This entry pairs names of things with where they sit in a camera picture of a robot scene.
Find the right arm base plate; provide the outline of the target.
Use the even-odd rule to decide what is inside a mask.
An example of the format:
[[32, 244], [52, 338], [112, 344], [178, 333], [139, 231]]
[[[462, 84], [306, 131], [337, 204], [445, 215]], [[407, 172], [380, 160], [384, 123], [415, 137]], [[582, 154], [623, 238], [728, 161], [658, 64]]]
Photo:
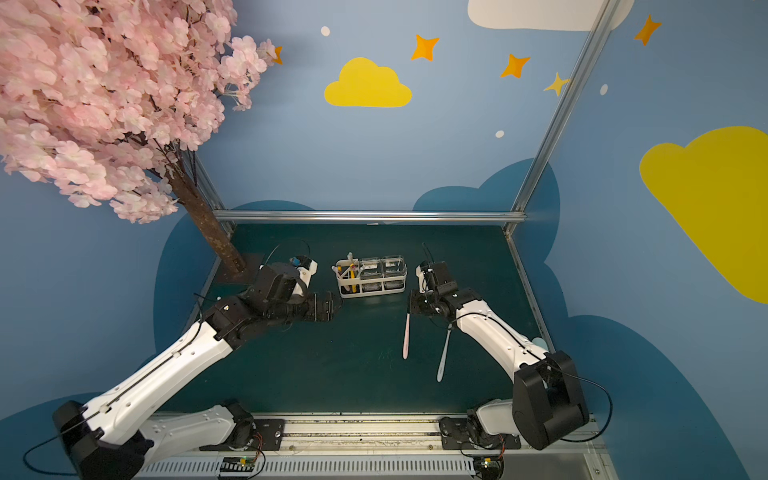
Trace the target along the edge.
[[438, 430], [443, 450], [519, 450], [521, 441], [514, 434], [490, 434], [474, 416], [438, 419]]

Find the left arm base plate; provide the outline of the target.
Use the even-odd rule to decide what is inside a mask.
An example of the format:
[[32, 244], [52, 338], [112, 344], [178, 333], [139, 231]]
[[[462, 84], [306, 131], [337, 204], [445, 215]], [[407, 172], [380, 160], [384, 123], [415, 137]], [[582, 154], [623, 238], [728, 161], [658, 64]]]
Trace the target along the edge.
[[285, 421], [282, 419], [254, 419], [240, 421], [222, 442], [199, 447], [200, 451], [262, 452], [278, 451], [281, 446]]

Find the pale white toothbrush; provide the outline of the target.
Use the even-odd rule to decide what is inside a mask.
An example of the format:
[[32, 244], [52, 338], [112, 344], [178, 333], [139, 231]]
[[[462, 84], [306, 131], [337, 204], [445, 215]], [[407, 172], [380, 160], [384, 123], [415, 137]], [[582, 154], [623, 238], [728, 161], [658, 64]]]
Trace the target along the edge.
[[448, 356], [448, 350], [449, 350], [449, 344], [450, 344], [450, 339], [451, 339], [452, 331], [453, 331], [453, 325], [449, 324], [447, 329], [446, 329], [445, 341], [444, 341], [444, 344], [443, 344], [443, 348], [442, 348], [442, 352], [441, 352], [441, 357], [440, 357], [440, 362], [439, 362], [437, 373], [436, 373], [436, 381], [438, 383], [443, 381], [443, 378], [444, 378], [444, 375], [445, 375], [445, 368], [446, 368], [446, 363], [447, 363], [447, 356]]

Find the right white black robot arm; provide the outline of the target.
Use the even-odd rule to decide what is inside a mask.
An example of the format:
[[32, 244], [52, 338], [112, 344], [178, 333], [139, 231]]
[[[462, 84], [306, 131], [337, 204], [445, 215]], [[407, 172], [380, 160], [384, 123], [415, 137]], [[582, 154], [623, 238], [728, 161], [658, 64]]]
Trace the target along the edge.
[[415, 274], [410, 311], [439, 316], [449, 330], [474, 339], [512, 381], [510, 399], [491, 400], [469, 413], [473, 441], [519, 435], [542, 450], [589, 422], [581, 380], [569, 355], [551, 353], [516, 331], [474, 290], [459, 287], [446, 263], [424, 261]]

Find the yellow toothbrush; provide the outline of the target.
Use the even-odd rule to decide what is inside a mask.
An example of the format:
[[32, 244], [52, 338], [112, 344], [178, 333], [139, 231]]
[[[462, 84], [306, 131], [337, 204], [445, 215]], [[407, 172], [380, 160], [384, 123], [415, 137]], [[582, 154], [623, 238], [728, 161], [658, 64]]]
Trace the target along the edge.
[[[351, 265], [349, 267], [349, 279], [354, 280], [356, 278], [356, 266]], [[349, 286], [349, 290], [351, 293], [356, 293], [358, 291], [358, 286], [355, 283], [351, 283]]]

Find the light pink toothbrush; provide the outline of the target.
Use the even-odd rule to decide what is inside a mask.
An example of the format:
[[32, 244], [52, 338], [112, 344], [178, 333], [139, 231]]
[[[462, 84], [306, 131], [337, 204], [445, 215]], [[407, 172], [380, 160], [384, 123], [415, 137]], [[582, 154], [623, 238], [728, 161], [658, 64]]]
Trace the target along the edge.
[[410, 348], [410, 322], [411, 320], [411, 314], [406, 314], [405, 319], [405, 325], [404, 325], [404, 334], [403, 334], [403, 345], [402, 345], [402, 359], [407, 360], [409, 357], [409, 348]]

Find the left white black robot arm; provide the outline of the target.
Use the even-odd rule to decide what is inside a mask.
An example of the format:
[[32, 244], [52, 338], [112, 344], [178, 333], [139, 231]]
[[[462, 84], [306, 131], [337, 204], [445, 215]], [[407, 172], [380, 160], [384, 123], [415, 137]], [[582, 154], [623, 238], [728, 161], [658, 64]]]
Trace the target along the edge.
[[316, 271], [316, 262], [303, 255], [261, 266], [247, 289], [216, 301], [125, 381], [84, 404], [60, 406], [53, 423], [76, 476], [131, 479], [151, 463], [200, 447], [259, 448], [256, 421], [237, 401], [170, 420], [152, 416], [199, 374], [269, 328], [331, 321], [341, 299], [310, 291]]

